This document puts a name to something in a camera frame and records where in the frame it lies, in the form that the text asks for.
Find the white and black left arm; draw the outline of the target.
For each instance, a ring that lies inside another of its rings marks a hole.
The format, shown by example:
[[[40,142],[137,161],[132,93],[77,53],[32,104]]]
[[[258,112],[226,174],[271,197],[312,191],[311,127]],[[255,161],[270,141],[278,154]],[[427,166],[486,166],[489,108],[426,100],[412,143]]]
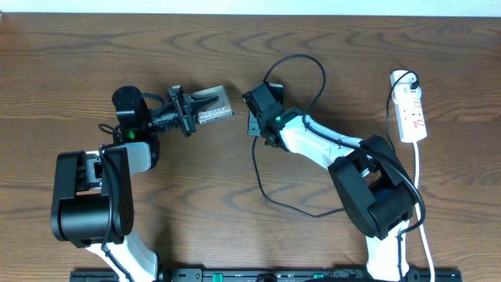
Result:
[[[72,281],[169,281],[159,256],[134,230],[131,177],[154,168],[160,156],[158,133],[178,128],[191,136],[203,110],[227,102],[223,86],[185,94],[181,86],[166,96],[123,86],[114,92],[117,126],[99,125],[112,135],[97,150],[58,155],[52,196],[55,238],[98,255],[110,270],[76,270]]]

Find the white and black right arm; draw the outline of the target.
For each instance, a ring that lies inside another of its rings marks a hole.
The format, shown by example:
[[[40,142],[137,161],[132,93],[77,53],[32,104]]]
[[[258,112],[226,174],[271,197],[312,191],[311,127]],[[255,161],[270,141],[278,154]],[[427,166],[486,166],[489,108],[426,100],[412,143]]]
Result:
[[[242,95],[269,146],[300,154],[325,168],[343,209],[366,236],[369,275],[404,281],[405,234],[423,224],[409,224],[424,201],[390,145],[380,136],[359,139],[316,123],[306,112],[285,109],[281,85],[264,82]]]

